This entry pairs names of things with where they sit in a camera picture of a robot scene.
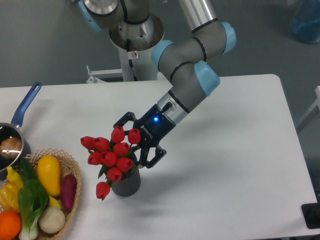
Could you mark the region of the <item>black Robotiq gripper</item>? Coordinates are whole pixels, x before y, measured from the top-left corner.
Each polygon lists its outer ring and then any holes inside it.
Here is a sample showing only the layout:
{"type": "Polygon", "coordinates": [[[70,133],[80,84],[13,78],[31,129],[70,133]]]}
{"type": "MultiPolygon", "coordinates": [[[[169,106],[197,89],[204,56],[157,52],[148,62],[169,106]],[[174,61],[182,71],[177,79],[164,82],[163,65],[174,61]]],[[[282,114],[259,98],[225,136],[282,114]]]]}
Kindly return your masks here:
{"type": "Polygon", "coordinates": [[[133,128],[140,131],[141,140],[138,145],[141,150],[137,162],[138,168],[153,168],[167,154],[167,151],[158,144],[176,126],[176,123],[165,115],[172,106],[172,103],[166,103],[160,108],[155,104],[140,119],[128,111],[113,125],[115,135],[128,135],[130,131],[123,130],[123,126],[129,121],[134,122],[133,128]],[[151,160],[148,159],[150,149],[154,149],[151,160]]]}

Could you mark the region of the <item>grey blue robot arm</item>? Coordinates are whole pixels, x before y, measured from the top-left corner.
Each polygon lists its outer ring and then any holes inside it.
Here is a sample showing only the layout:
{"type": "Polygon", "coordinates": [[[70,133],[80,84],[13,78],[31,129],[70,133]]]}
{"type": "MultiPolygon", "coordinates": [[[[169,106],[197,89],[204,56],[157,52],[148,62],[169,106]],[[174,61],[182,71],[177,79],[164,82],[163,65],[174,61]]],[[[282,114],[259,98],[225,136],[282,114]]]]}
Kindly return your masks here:
{"type": "Polygon", "coordinates": [[[141,118],[126,113],[119,126],[131,121],[140,130],[136,166],[153,167],[165,154],[160,141],[220,84],[207,60],[236,44],[235,30],[220,22],[208,0],[181,0],[192,37],[181,44],[164,39],[162,21],[147,0],[80,0],[78,7],[94,31],[108,29],[117,47],[124,81],[156,80],[162,74],[171,89],[141,118]]]}

